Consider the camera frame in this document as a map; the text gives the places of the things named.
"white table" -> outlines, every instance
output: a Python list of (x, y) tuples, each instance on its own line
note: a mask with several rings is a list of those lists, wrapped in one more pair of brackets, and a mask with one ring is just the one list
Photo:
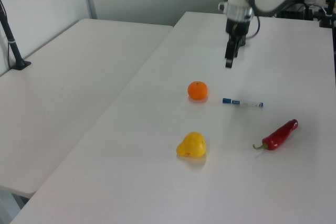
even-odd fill
[[(262, 18), (225, 69), (225, 23), (186, 13), (13, 224), (333, 223), (331, 30)], [(205, 103), (188, 99), (195, 80), (208, 85)], [(279, 149), (252, 148), (293, 118), (300, 126)], [(176, 156), (191, 131), (207, 140), (204, 158)]]
[(0, 78), (0, 189), (31, 197), (172, 27), (85, 19)]

